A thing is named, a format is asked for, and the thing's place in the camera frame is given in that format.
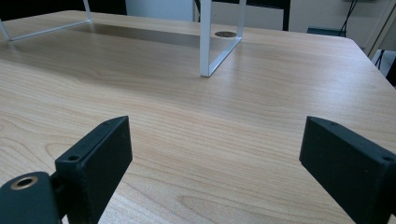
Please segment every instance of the wood grain tabletop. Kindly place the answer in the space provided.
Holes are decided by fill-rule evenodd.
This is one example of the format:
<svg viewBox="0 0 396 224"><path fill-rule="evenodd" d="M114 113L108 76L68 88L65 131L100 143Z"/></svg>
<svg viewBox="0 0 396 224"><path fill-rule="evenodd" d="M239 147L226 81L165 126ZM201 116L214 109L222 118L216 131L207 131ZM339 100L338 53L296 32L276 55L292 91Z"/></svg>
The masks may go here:
<svg viewBox="0 0 396 224"><path fill-rule="evenodd" d="M19 35L83 17L5 25ZM213 55L229 41L213 35ZM199 23L94 13L58 32L1 37L1 185L52 174L86 133L124 115L134 160L101 223L353 223L299 162L306 117L396 152L396 90L350 39L246 28L205 78Z"/></svg>

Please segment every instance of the floor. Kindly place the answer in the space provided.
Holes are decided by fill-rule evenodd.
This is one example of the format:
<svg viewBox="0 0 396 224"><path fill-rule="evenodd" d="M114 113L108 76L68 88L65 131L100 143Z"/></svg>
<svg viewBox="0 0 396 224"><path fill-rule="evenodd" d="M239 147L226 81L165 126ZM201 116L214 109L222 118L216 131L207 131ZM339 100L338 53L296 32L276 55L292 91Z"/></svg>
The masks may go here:
<svg viewBox="0 0 396 224"><path fill-rule="evenodd" d="M380 53L381 53L381 50L379 49L376 52L376 54L372 60L373 63L376 62ZM392 66L393 61L395 60L395 57L396 57L396 51L386 50L384 52L384 55L382 56L382 63L381 63L381 69L380 69L380 71L384 75L384 77L388 74L388 71L389 71L390 67Z"/></svg>

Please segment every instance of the screw hole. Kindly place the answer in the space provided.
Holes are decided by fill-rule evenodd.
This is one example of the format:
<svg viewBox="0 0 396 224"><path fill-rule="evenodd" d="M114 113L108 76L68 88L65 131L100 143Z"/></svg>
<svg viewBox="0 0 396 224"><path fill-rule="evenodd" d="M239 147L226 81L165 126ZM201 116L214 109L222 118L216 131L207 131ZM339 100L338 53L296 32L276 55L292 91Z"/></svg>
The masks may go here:
<svg viewBox="0 0 396 224"><path fill-rule="evenodd" d="M79 158L79 156L71 156L71 157L69 157L69 160L76 161L76 160L78 160L78 158Z"/></svg>
<svg viewBox="0 0 396 224"><path fill-rule="evenodd" d="M383 157L384 161L395 161L393 158L391 157Z"/></svg>
<svg viewBox="0 0 396 224"><path fill-rule="evenodd" d="M15 181L11 185L11 189L14 189L14 190L27 189L27 188L33 186L33 184L35 184L35 182L37 182L37 180L38 180L38 178L36 176L28 176L28 177L22 178L18 181Z"/></svg>

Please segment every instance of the white table leg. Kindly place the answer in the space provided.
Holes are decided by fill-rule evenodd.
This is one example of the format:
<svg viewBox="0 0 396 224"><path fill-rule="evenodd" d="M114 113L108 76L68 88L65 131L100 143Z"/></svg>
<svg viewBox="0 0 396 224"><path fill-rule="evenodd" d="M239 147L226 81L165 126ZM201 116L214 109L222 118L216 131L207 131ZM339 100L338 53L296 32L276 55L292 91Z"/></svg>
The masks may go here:
<svg viewBox="0 0 396 224"><path fill-rule="evenodd" d="M211 28L211 0L201 1L201 36L200 36L200 73L202 77L210 77L224 59L233 51L242 39L245 23L245 8L247 0L239 0L239 19L235 40L213 61L209 61L210 28Z"/></svg>
<svg viewBox="0 0 396 224"><path fill-rule="evenodd" d="M92 20L92 15L91 15L91 10L90 10L90 5L88 4L88 0L83 0L83 3L84 3L84 7L85 7L85 12L87 13L87 20L85 20L85 21L73 22L73 23L69 23L69 24L63 25L63 26L49 28L47 30L38 31L38 32L27 34L27 35L19 35L19 36L11 37L8 34L6 26L0 20L0 30L3 33L3 36L5 37L6 40L14 41L14 40L20 40L20 39L24 39L24 38L27 38L27 37L31 37L31 36L34 36L34 35L42 35L42 34L45 34L45 33L61 30L61 29L64 29L64 28L67 28L67 27L71 27L71 26L80 25L82 23L86 23L86 22L89 22L89 21Z"/></svg>

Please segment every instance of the black power cord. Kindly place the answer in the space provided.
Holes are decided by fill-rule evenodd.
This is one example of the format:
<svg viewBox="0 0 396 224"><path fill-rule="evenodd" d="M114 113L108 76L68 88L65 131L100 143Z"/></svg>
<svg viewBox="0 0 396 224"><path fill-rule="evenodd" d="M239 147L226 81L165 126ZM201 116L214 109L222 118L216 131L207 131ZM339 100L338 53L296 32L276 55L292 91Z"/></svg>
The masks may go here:
<svg viewBox="0 0 396 224"><path fill-rule="evenodd" d="M382 57L384 56L384 52L385 52L385 50L382 49L382 50L381 50L381 53L380 53L379 56L378 56L378 59L377 59L376 62L375 62L375 66L378 67L378 70L381 70Z"/></svg>
<svg viewBox="0 0 396 224"><path fill-rule="evenodd" d="M358 4L358 0L352 0L350 3L349 11L346 15L346 21L343 24L343 27L341 27L340 33L338 33L338 36L341 36L342 33L344 33L344 37L347 37L347 21L349 20L350 15L353 12L353 9L355 9L355 6Z"/></svg>

